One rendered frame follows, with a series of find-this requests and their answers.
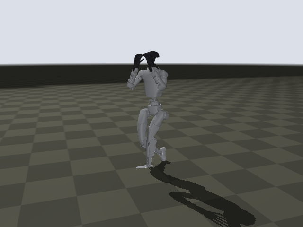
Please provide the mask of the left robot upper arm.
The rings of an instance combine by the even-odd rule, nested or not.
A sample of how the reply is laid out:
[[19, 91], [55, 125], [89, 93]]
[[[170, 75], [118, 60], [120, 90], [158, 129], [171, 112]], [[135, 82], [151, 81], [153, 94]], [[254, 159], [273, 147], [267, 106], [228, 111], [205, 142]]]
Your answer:
[[[168, 73], [165, 70], [160, 70], [159, 71], [159, 76], [162, 79], [162, 81], [167, 84], [167, 77], [168, 77]], [[158, 85], [158, 90], [163, 91], [166, 88], [164, 88], [161, 84]]]

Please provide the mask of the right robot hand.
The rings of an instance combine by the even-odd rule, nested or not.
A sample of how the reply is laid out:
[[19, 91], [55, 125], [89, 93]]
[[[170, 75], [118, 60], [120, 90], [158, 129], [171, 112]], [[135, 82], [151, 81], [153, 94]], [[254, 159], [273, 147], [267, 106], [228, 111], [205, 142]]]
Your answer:
[[137, 54], [134, 58], [134, 66], [133, 66], [133, 71], [135, 70], [135, 68], [139, 68], [138, 66], [140, 65], [140, 63], [144, 60], [140, 60], [141, 59], [141, 56], [142, 54]]

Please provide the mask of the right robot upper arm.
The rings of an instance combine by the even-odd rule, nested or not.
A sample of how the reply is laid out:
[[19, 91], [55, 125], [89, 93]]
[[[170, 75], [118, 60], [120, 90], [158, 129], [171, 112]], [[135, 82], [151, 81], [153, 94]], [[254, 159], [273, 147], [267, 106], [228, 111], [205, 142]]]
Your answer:
[[134, 83], [128, 83], [127, 84], [127, 87], [130, 89], [130, 90], [134, 90], [135, 89], [135, 86], [143, 79], [143, 72], [145, 70], [141, 70], [138, 72], [138, 75], [136, 76], [135, 78], [135, 82]]

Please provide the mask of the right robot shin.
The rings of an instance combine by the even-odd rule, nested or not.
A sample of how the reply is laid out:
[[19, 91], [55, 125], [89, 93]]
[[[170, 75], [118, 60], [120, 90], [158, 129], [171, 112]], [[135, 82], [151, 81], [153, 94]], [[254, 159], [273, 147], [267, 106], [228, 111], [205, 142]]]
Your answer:
[[[146, 149], [146, 146], [141, 146], [141, 147]], [[155, 149], [155, 154], [158, 154], [158, 155], [162, 156], [162, 152], [157, 148]]]

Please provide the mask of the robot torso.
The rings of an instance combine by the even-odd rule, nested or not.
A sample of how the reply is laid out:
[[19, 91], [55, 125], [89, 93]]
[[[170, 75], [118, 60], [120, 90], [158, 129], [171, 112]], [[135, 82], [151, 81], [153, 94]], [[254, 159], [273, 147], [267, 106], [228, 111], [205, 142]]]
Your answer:
[[[155, 67], [156, 68], [156, 67]], [[159, 74], [159, 71], [161, 69], [156, 68], [157, 73]], [[159, 111], [159, 108], [162, 109], [162, 105], [159, 104], [156, 97], [161, 97], [162, 92], [158, 90], [158, 85], [156, 84], [155, 80], [151, 76], [151, 73], [149, 72], [149, 69], [145, 70], [143, 72], [143, 81], [144, 81], [144, 90], [147, 97], [152, 97], [152, 99], [149, 99], [150, 105], [148, 105], [148, 114], [155, 116], [155, 114]]]

